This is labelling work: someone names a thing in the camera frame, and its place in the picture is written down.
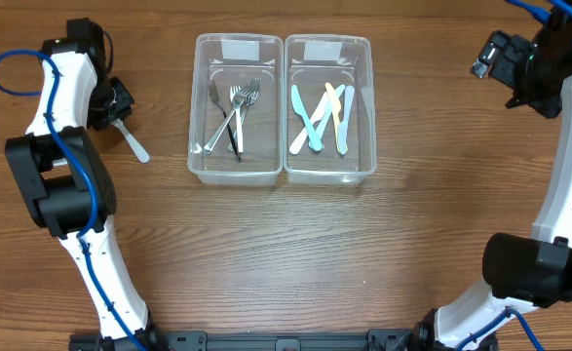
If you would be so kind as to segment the white plastic fork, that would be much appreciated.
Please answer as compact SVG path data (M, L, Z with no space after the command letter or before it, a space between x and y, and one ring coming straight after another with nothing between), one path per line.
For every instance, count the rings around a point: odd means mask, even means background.
M125 138L126 142L133 151L137 160L142 164L148 163L150 161L149 153L140 144L140 142L130 133L130 131L126 128L124 122L120 119L117 119L112 122L112 125L121 132L121 134Z

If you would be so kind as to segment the pale blue plastic knife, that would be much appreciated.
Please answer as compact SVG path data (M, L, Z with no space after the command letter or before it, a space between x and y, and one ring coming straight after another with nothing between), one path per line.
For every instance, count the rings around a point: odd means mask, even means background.
M316 133L319 138L323 138L324 131L331 114L332 114L331 103L328 98L327 92L324 92L316 110L314 111L311 117L312 123L319 122L318 126L316 127Z

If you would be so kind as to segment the yellow plastic knife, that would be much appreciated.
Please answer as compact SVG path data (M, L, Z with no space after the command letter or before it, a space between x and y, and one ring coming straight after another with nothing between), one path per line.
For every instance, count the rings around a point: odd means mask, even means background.
M340 138L340 134L339 134L339 125L340 125L339 113L340 113L341 108L342 108L340 97L341 97L341 94L344 92L345 86L340 85L336 89L334 89L330 83L326 83L325 89L326 89L326 92L328 95L328 99L329 99L329 103L330 103L330 107L331 107L331 112L332 112L332 120L333 120L333 126L334 126L336 148L337 148L338 152L342 156L344 156L346 151L348 150L348 148L346 146L343 146L342 142L341 142L341 138Z

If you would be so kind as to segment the white plastic knife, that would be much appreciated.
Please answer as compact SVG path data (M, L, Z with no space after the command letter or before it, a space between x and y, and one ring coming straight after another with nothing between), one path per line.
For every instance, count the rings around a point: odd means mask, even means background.
M313 112L310 118L312 124L320 123L323 120L327 104L328 104L328 96L327 92L324 92L315 111ZM303 129L290 145L289 152L293 155L298 154L307 137L308 137L308 132L306 129Z

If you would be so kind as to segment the teal plastic knife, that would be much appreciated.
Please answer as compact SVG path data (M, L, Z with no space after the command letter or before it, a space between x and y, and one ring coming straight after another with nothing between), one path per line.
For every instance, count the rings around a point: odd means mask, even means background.
M318 136L318 134L316 133L313 124L305 110L304 104L302 102L298 87L296 85L292 85L291 89L290 89L290 97L291 97L291 103L292 103L292 108L294 110L295 113L297 113L305 126L305 130L307 131L307 137L309 139L309 141L312 144L312 149L314 151L321 151L323 148L323 144Z

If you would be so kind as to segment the metal fork tall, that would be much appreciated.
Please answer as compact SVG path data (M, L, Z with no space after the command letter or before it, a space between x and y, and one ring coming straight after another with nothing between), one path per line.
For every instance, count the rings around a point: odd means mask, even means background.
M221 103L220 98L219 98L219 95L218 95L218 89L217 89L216 83L215 83L215 81L214 81L213 79L210 80L210 84L209 84L209 95L210 95L210 101L211 101L211 103L212 103L214 106L216 106L216 107L222 112L223 117L226 118L226 117L227 117L227 113L226 113L225 109L224 109L223 106L222 106L222 103ZM238 163L241 163L241 162L242 162L242 157L241 157L241 155L240 155L240 153L239 153L239 151L238 151L238 146L237 146L237 143L236 143L235 138L234 138L234 133L233 133L233 131L232 131L232 129L231 129L230 126L227 126L227 132L228 132L228 135L229 135L230 144L231 144L232 149L233 149L233 152L234 152L234 154L235 154L235 159L236 159L236 161L237 161Z

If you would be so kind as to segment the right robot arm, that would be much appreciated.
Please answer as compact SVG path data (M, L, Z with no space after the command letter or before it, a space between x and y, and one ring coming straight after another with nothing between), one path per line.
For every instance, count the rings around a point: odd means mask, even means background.
M492 32L472 67L476 77L489 76L512 90L507 108L527 105L562 119L542 208L530 236L491 236L480 279L416 324L406 350L495 350L496 331L511 320L540 350L526 314L572 301L572 1L550 2L550 10L517 2L541 29L532 40Z

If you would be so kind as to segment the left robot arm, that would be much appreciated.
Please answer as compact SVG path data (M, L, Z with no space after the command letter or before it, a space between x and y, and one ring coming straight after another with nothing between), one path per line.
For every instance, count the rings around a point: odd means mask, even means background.
M121 128L132 112L132 95L110 74L110 35L91 19L71 19L65 37L32 55L44 72L40 102L24 136L7 140L5 156L32 220L71 255L95 305L99 334L70 347L167 350L122 258L114 184L88 134Z

